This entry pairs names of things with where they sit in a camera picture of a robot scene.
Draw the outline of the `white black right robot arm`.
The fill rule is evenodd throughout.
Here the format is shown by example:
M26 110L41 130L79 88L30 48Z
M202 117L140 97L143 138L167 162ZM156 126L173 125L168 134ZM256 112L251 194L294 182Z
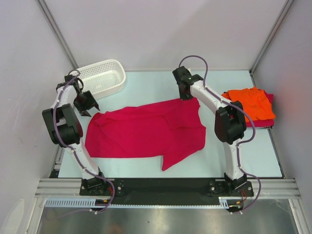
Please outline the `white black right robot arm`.
M240 144L247 129L242 104L224 98L211 89L200 75L192 75L184 66L172 73L182 100L197 98L214 113L214 133L223 143L226 159L225 191L229 195L237 195L247 183L247 175L240 162Z

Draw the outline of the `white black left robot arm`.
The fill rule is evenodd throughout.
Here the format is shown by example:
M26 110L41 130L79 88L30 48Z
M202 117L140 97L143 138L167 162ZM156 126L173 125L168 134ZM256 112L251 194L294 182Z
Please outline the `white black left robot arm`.
M82 125L74 111L78 110L82 117L90 117L89 110L99 110L99 105L90 91L83 91L84 84L79 76L80 71L75 69L64 77L64 82L56 87L56 100L49 109L42 111L42 117L51 141L73 156L81 171L83 188L102 195L108 189L108 182L85 147Z

